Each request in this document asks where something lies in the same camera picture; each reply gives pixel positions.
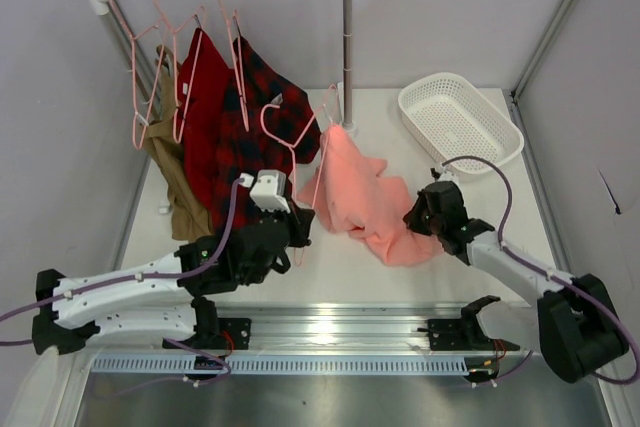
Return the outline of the pink skirt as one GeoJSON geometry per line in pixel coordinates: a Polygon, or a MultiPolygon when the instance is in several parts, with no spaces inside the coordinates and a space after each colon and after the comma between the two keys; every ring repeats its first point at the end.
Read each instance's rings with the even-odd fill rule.
{"type": "Polygon", "coordinates": [[[321,160],[297,192],[320,224],[365,244],[387,266],[413,266],[443,253],[437,239],[406,227],[411,201],[406,182],[386,176],[388,162],[361,153],[338,125],[321,135],[321,160]]]}

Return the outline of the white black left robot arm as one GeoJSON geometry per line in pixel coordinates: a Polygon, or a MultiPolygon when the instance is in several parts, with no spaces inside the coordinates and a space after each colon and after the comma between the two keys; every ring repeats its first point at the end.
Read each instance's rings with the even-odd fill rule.
{"type": "Polygon", "coordinates": [[[88,346],[183,343],[217,347],[220,319],[211,296],[286,273],[289,248],[310,245],[315,213],[291,205],[253,225],[185,244],[174,253],[126,271],[71,278],[38,273],[38,312],[31,327],[37,353],[61,355],[88,346]]]}

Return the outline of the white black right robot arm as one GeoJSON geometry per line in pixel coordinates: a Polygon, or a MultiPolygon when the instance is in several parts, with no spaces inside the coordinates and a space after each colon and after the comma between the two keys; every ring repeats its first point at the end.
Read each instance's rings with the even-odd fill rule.
{"type": "Polygon", "coordinates": [[[619,320],[604,283],[541,266],[511,247],[503,230],[467,214],[459,187],[436,181],[417,194],[405,215],[414,233],[436,238],[445,253],[481,270],[516,292],[525,307],[487,295],[464,306],[458,336],[471,348],[504,340],[538,352],[567,383],[596,374],[639,346],[619,320]]]}

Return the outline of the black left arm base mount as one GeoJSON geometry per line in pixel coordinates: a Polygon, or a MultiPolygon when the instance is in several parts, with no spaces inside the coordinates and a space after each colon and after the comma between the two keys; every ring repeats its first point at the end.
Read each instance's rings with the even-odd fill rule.
{"type": "Polygon", "coordinates": [[[213,301],[199,297],[189,304],[190,313],[195,315],[187,337],[179,340],[169,336],[162,342],[165,349],[175,349],[169,342],[175,340],[189,348],[200,350],[247,350],[251,338],[252,320],[240,317],[219,317],[213,301]]]}

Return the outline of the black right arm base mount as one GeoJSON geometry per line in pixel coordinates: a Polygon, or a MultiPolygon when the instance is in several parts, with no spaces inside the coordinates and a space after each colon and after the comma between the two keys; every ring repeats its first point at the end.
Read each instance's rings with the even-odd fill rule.
{"type": "Polygon", "coordinates": [[[487,295],[460,309],[457,318],[428,319],[417,328],[425,334],[433,351],[489,351],[495,347],[495,340],[481,329],[478,314],[500,298],[487,295]]]}

